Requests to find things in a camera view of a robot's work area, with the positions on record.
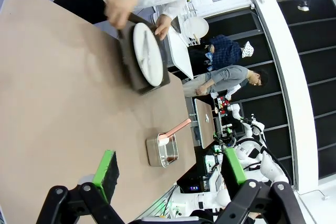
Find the blue plaid shirt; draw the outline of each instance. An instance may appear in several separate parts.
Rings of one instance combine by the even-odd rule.
[[[239,44],[224,35],[211,38],[209,43],[215,47],[212,58],[214,70],[234,65],[242,58],[243,53]]]

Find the small wooden table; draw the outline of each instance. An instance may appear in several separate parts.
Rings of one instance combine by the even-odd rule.
[[[214,141],[215,123],[211,106],[199,99],[195,99],[195,112],[197,115],[202,148],[207,148]]]
[[[49,0],[5,0],[0,50],[0,204],[8,223],[35,223],[49,189],[73,189],[107,149],[120,170],[111,204],[126,223],[195,164],[186,127],[176,134],[179,159],[149,166],[145,139],[188,118],[181,81],[171,74],[170,84],[138,95],[118,41],[94,25]]]

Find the screw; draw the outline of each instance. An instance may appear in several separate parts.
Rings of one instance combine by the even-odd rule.
[[[63,189],[60,189],[60,188],[56,189],[56,193],[57,193],[57,194],[61,194],[61,193],[63,193]]]
[[[84,191],[89,191],[89,190],[91,190],[91,187],[90,186],[84,186],[83,189],[84,189]]]
[[[257,186],[257,184],[255,182],[250,182],[250,183],[248,183],[248,185],[252,188],[255,188]]]
[[[285,187],[284,187],[284,185],[283,185],[283,184],[279,184],[279,185],[278,185],[278,188],[279,188],[279,190],[281,190],[281,191],[282,191],[282,190],[284,190],[284,188],[285,188]]]

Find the cap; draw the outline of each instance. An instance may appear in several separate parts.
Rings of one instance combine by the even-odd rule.
[[[250,42],[246,42],[244,49],[243,49],[243,55],[242,57],[251,57],[253,55],[254,48],[251,46]]]

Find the plate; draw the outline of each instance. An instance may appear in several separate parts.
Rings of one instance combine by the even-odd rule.
[[[150,28],[144,23],[137,23],[133,31],[133,44],[136,60],[143,76],[154,87],[163,79],[161,52]]]
[[[194,39],[194,34],[197,39],[204,37],[209,31],[208,22],[201,17],[191,17],[184,22],[185,34],[189,38]]]

